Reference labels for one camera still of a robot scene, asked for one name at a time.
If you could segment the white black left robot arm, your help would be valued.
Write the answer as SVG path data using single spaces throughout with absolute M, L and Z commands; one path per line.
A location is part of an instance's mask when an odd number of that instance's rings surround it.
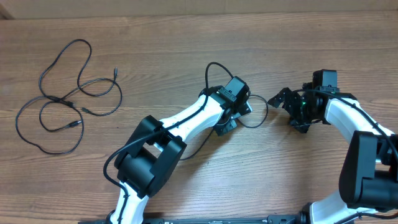
M 168 181 L 187 142 L 207 128 L 222 136 L 236 127 L 236 118 L 252 111 L 249 87 L 239 77 L 226 86 L 205 88 L 185 110 L 161 120 L 146 116 L 112 159 L 120 187 L 116 209 L 107 223 L 142 223 L 144 209 Z

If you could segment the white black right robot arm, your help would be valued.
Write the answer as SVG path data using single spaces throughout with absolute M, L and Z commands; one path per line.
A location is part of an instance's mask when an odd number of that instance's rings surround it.
M 301 89 L 283 88 L 267 103 L 285 109 L 300 133 L 321 122 L 334 126 L 349 144 L 338 190 L 310 203 L 301 223 L 397 218 L 390 214 L 397 210 L 397 134 L 370 117 L 355 96 L 340 91 L 337 71 L 318 70 Z

